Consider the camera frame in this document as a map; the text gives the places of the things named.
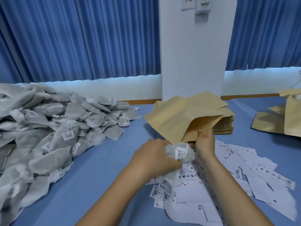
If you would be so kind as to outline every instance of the blue surface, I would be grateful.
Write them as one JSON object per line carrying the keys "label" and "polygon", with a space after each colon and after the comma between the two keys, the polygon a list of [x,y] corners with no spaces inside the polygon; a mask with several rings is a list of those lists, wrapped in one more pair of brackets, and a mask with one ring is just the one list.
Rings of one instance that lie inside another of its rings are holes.
{"label": "blue surface", "polygon": [[[300,138],[265,133],[251,129],[255,112],[284,103],[280,97],[242,98],[228,101],[236,114],[232,135],[217,135],[216,139],[255,148],[258,156],[267,157],[278,164],[275,171],[296,182],[291,194],[297,202],[298,218],[301,203],[301,141]],[[153,105],[140,105],[140,115],[153,109]],[[74,225],[95,201],[105,192],[119,172],[130,161],[133,152],[149,138],[159,138],[147,122],[141,118],[131,122],[117,140],[107,139],[74,159],[69,172],[55,183],[49,193],[32,206],[24,209],[13,226],[69,226]],[[143,186],[130,202],[121,225],[188,225],[173,222],[163,209],[154,208],[149,197],[152,186]],[[266,203],[252,198],[274,225],[300,225],[287,219]]]}

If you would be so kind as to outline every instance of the person's left hand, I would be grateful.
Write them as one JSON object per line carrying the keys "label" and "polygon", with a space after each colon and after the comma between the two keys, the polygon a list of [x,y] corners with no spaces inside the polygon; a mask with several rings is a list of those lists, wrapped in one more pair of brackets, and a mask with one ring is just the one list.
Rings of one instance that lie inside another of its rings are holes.
{"label": "person's left hand", "polygon": [[169,157],[165,146],[171,144],[167,140],[149,139],[136,150],[129,165],[145,174],[147,179],[159,177],[168,172],[182,168],[182,163]]}

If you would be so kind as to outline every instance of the pile of gray bags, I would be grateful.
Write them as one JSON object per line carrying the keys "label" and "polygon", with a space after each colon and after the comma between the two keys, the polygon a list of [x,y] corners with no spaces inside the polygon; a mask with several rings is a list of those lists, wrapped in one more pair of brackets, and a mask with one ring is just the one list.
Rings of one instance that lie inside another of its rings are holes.
{"label": "pile of gray bags", "polygon": [[72,158],[117,140],[141,116],[116,98],[56,93],[40,83],[0,83],[0,226],[47,194]]}

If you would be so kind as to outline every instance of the person's right hand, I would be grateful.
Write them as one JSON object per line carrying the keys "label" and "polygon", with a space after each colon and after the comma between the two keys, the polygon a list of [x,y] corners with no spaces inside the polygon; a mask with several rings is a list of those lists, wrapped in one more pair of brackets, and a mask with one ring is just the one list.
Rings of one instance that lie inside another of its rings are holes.
{"label": "person's right hand", "polygon": [[213,129],[204,133],[202,130],[198,131],[198,138],[195,142],[199,160],[206,159],[208,157],[215,158],[215,138],[213,135]]}

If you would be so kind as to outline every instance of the hand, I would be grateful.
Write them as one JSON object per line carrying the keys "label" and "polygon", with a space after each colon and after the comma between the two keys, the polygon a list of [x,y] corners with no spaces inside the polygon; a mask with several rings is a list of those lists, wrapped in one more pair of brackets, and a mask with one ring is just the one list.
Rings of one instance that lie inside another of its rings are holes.
{"label": "hand", "polygon": [[202,130],[199,130],[195,147],[197,149],[199,160],[207,159],[208,157],[215,158],[215,138],[213,135],[213,129],[211,129],[208,133],[204,133]]}
{"label": "hand", "polygon": [[149,139],[134,152],[129,165],[141,170],[148,180],[181,169],[182,163],[166,154],[165,146],[168,144],[171,143],[167,140]]}

